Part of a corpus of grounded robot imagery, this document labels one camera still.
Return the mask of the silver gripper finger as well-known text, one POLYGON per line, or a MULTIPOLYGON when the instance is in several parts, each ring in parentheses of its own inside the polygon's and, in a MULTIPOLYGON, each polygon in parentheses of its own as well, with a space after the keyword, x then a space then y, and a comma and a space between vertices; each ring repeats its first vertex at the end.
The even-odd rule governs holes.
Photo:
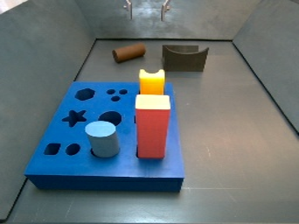
POLYGON ((124 9, 127 10, 128 12, 128 18, 132 19, 133 17, 133 11, 132 11, 132 2, 131 0, 124 0, 125 1, 125 4, 124 4, 124 9))
POLYGON ((164 15, 166 15, 166 12, 171 9, 170 7, 170 3, 171 3, 172 0, 164 0, 163 2, 163 6, 162 6, 162 13, 160 13, 160 19, 162 21, 164 21, 164 15))

